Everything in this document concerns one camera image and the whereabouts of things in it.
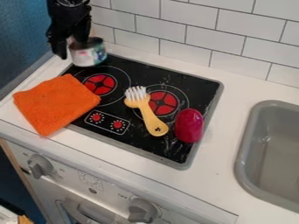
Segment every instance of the pink egg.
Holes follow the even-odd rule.
[[[175,123],[175,134],[178,140],[185,143],[196,143],[204,132],[204,117],[194,108],[182,110]]]

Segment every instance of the red burner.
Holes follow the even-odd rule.
[[[95,122],[98,122],[101,119],[101,115],[95,114],[95,115],[93,115],[93,119],[94,119]]]
[[[97,74],[88,78],[84,85],[97,95],[107,95],[115,90],[116,81],[113,77],[106,74]]]
[[[119,129],[119,128],[121,128],[122,127],[122,122],[121,121],[115,121],[114,122],[114,127],[115,127],[115,129]]]
[[[150,94],[149,105],[157,116],[167,116],[177,108],[177,97],[169,92],[157,91]]]

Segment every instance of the toy stove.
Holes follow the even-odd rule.
[[[101,97],[101,103],[72,122],[69,129],[176,169],[188,167],[198,149],[198,143],[176,139],[173,128],[177,114],[182,109],[197,109],[204,115],[206,127],[222,90],[215,81],[112,55],[99,66],[71,66],[64,74],[72,74]],[[168,134],[151,136],[139,109],[126,107],[124,92],[133,86],[147,88],[149,105],[169,125]]]

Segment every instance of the wooden brush handle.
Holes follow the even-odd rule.
[[[143,115],[145,126],[152,136],[161,137],[169,131],[167,124],[156,117],[148,103],[143,103],[139,109]]]

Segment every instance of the brush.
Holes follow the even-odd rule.
[[[140,109],[148,132],[154,137],[165,135],[169,128],[166,123],[156,117],[151,110],[150,95],[146,93],[146,87],[130,87],[125,92],[124,103],[132,109]]]

